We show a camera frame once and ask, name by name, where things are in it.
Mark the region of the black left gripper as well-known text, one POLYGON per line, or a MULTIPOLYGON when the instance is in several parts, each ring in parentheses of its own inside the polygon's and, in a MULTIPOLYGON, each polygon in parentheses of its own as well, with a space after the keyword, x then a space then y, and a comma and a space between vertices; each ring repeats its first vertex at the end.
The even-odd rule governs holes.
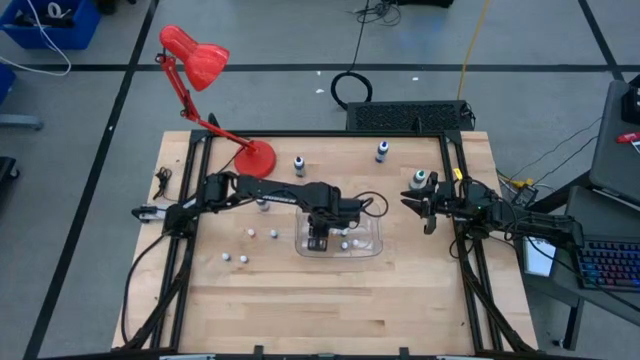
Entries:
POLYGON ((339 199, 328 207, 320 207, 311 211, 308 216, 309 239, 307 249, 309 251, 326 251, 328 227, 320 226, 329 224, 332 227, 348 227, 352 222, 360 218, 361 201, 358 199, 339 199))

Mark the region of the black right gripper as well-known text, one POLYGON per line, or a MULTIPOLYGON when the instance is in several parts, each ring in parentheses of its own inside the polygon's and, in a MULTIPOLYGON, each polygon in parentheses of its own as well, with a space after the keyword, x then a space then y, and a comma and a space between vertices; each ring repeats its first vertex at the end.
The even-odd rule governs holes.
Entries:
POLYGON ((461 181, 459 193, 450 197, 442 196, 436 201, 435 210, 428 201, 411 200, 432 196, 436 192, 438 178, 437 172, 427 174, 425 171, 416 171, 409 181, 408 189, 401 193, 402 196, 410 198, 403 199, 402 203, 425 220, 425 235, 434 233, 437 225, 436 213, 474 218, 484 214, 493 204, 493 190, 475 180, 461 181))

